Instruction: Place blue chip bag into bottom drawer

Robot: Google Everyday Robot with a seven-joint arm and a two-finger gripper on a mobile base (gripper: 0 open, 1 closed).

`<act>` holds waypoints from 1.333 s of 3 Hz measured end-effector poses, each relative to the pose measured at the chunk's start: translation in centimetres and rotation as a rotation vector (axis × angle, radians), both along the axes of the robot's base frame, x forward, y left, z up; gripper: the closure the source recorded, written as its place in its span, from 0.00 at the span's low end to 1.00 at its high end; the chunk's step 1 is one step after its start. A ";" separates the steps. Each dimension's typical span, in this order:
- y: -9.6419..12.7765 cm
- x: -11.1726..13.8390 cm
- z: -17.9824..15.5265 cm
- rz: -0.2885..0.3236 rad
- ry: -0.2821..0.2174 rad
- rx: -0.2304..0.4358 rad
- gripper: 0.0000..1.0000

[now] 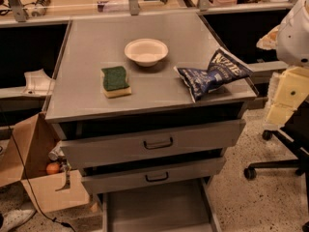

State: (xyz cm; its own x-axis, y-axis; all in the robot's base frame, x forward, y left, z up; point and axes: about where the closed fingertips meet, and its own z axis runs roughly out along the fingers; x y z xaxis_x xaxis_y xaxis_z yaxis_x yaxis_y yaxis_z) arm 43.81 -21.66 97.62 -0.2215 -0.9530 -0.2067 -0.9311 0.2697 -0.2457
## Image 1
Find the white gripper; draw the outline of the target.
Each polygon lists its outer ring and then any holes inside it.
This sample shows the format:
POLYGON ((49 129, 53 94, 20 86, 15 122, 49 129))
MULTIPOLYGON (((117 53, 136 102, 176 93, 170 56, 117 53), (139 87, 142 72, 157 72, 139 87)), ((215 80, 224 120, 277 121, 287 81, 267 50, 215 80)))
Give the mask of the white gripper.
POLYGON ((256 46, 276 48, 277 58, 292 67, 275 75, 275 87, 266 123, 284 126, 309 96, 309 0, 297 0, 279 26, 261 37, 256 46))

